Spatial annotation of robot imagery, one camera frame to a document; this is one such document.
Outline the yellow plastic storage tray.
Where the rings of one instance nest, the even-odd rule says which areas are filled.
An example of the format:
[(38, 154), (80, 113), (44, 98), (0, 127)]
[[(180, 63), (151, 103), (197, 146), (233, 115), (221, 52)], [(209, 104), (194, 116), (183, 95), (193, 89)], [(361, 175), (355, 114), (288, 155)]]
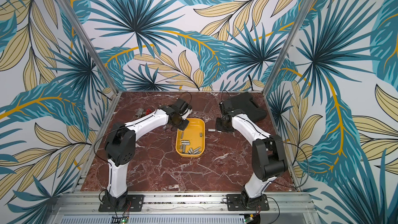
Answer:
[[(177, 138), (176, 138), (176, 151), (181, 157), (185, 158), (197, 158), (200, 157), (203, 152), (205, 151), (205, 122), (199, 118), (188, 118), (189, 125), (184, 131), (178, 130), (177, 131)], [(177, 150), (177, 145), (182, 140), (188, 140), (196, 145), (202, 147), (201, 153), (198, 155), (182, 155)]]

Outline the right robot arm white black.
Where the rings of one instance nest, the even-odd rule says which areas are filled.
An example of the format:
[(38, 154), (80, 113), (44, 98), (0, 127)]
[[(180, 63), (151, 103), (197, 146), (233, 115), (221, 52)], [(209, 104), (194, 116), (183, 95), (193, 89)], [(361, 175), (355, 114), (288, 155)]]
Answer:
[(257, 124), (266, 117), (266, 111), (249, 101), (234, 104), (232, 100), (219, 103), (221, 117), (216, 119), (216, 130), (238, 131), (251, 145), (253, 175), (245, 184), (243, 199), (249, 201), (262, 196), (263, 191), (288, 170), (282, 138), (262, 130)]

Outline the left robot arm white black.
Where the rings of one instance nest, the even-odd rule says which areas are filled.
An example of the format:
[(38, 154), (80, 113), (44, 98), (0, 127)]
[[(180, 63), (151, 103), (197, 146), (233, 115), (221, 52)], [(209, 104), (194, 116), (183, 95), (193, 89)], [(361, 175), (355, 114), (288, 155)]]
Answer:
[(183, 99), (172, 105), (160, 106), (154, 112), (138, 120), (116, 125), (106, 139), (105, 151), (108, 155), (109, 181), (107, 194), (112, 200), (122, 200), (127, 194), (127, 167), (135, 156), (136, 141), (152, 130), (165, 125), (183, 131), (187, 128), (187, 117), (192, 106)]

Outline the silver socket pile in tray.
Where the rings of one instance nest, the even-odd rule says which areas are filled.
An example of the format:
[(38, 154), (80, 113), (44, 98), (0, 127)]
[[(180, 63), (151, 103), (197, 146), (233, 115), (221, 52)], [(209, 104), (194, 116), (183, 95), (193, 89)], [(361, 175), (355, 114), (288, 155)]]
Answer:
[(196, 145), (188, 140), (182, 140), (178, 145), (177, 145), (177, 150), (182, 154), (182, 155), (198, 155), (201, 153), (202, 147), (199, 145)]

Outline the black tool case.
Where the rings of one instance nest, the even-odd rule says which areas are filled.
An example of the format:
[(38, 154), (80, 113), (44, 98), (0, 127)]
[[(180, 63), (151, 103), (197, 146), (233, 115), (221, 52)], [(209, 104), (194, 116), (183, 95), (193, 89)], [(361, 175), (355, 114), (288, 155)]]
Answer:
[(224, 108), (226, 112), (233, 115), (245, 114), (253, 122), (258, 122), (266, 118), (267, 112), (260, 108), (249, 92), (241, 93), (225, 100)]

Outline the steel valve with red handwheel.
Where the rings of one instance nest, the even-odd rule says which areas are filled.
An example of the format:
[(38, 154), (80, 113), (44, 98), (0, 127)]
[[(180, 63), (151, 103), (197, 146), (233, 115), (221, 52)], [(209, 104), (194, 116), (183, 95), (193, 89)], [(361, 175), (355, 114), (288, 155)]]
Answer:
[(147, 116), (147, 115), (149, 115), (149, 114), (151, 114), (151, 113), (152, 113), (152, 110), (151, 110), (151, 109), (145, 110), (145, 109), (143, 109), (143, 108), (139, 108), (139, 109), (136, 111), (135, 116), (136, 116), (138, 119), (140, 119), (140, 118), (143, 118), (143, 117), (145, 117), (145, 116)]

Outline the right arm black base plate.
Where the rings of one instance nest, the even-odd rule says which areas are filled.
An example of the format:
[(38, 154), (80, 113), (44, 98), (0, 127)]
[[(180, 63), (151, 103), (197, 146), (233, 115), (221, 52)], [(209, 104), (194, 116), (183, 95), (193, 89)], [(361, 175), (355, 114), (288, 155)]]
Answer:
[(267, 197), (250, 198), (243, 193), (227, 194), (228, 211), (269, 211)]

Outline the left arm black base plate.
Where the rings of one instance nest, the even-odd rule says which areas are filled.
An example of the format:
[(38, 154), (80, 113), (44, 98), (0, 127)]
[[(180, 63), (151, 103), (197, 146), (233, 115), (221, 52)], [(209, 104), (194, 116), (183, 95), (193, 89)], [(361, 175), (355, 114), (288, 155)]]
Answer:
[(140, 212), (143, 207), (144, 195), (122, 195), (115, 198), (105, 195), (101, 199), (98, 211), (105, 212)]

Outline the aluminium front rail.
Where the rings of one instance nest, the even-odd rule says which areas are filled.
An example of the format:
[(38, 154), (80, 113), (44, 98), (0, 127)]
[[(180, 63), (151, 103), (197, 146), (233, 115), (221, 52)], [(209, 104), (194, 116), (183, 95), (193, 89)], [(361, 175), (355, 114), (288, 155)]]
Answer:
[(267, 192), (269, 211), (228, 211), (229, 192), (134, 192), (144, 195), (140, 212), (98, 211), (95, 193), (61, 196), (48, 224), (248, 224), (253, 215), (260, 224), (319, 224), (311, 196), (305, 192)]

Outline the aluminium frame post left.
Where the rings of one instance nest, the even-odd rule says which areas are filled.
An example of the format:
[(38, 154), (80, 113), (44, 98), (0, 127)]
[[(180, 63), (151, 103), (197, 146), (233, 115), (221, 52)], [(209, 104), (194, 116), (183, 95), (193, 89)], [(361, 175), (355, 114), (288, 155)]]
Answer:
[(82, 44), (86, 47), (89, 55), (93, 59), (94, 63), (96, 64), (98, 70), (102, 73), (106, 83), (112, 90), (113, 94), (118, 94), (119, 90), (118, 87), (115, 85), (113, 79), (110, 77), (108, 71), (105, 68), (104, 63), (101, 61), (98, 53), (95, 50), (88, 34), (85, 32), (80, 20), (78, 19), (77, 15), (75, 14), (73, 8), (71, 7), (70, 3), (67, 0), (56, 0), (60, 8), (63, 10), (65, 15), (67, 16), (68, 20), (71, 23), (71, 26), (75, 29), (76, 34), (80, 38)]

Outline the aluminium frame post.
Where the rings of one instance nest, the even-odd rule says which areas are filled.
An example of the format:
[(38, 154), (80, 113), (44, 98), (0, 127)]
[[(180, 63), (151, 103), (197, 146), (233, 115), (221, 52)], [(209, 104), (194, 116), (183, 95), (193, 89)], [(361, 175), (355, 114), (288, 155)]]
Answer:
[(94, 63), (96, 64), (98, 70), (102, 73), (106, 83), (112, 90), (113, 94), (118, 94), (119, 90), (118, 87), (115, 85), (113, 79), (110, 77), (108, 71), (105, 68), (104, 63), (101, 61), (98, 53), (95, 50), (88, 34), (85, 32), (80, 20), (78, 19), (77, 15), (75, 14), (73, 8), (71, 7), (70, 3), (67, 0), (56, 0), (60, 8), (63, 10), (65, 15), (67, 16), (68, 20), (71, 23), (71, 26), (75, 29), (76, 34), (80, 38), (82, 44), (86, 47), (89, 55), (93, 59)]
[(314, 0), (304, 0), (302, 8), (298, 11), (295, 22), (293, 23), (292, 28), (290, 29), (290, 32), (286, 38), (286, 41), (279, 53), (278, 58), (276, 59), (276, 61), (274, 63), (273, 69), (272, 69), (272, 71), (267, 79), (267, 83), (265, 84), (265, 87), (263, 89), (264, 97), (266, 97), (268, 95), (268, 93), (270, 92), (273, 81), (277, 77), (278, 71), (280, 70), (280, 67), (282, 66), (283, 61), (288, 53), (288, 50), (289, 50), (296, 34), (300, 30), (300, 27), (302, 26), (302, 24), (305, 20), (305, 17), (308, 14), (308, 12), (312, 6), (313, 1)]

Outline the aluminium frame post right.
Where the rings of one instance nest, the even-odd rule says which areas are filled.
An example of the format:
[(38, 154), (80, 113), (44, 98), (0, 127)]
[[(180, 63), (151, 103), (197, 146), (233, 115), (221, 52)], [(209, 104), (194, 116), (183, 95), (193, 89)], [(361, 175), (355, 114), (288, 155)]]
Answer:
[(280, 70), (280, 67), (282, 66), (283, 61), (288, 53), (288, 50), (289, 50), (296, 34), (300, 30), (300, 27), (302, 26), (302, 24), (305, 20), (305, 17), (308, 14), (308, 12), (312, 6), (313, 1), (314, 0), (304, 0), (302, 8), (298, 11), (295, 22), (293, 23), (292, 28), (290, 29), (290, 32), (286, 38), (286, 41), (279, 53), (278, 58), (276, 59), (276, 61), (274, 63), (273, 69), (272, 69), (272, 71), (267, 79), (267, 83), (265, 84), (265, 87), (263, 89), (264, 97), (266, 97), (268, 95), (268, 93), (270, 92), (273, 81), (277, 77), (278, 71)]

